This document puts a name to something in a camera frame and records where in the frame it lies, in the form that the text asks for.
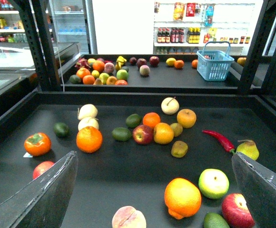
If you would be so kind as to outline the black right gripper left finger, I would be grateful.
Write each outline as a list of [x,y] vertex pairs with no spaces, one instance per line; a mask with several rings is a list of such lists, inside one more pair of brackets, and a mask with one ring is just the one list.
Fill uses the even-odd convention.
[[64,220],[78,171],[70,151],[51,168],[0,204],[0,228],[59,228]]

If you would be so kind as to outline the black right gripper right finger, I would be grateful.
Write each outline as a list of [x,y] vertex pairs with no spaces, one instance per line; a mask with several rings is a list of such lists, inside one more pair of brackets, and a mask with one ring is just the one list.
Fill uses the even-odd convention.
[[237,185],[259,228],[276,228],[276,173],[239,152],[231,158]]

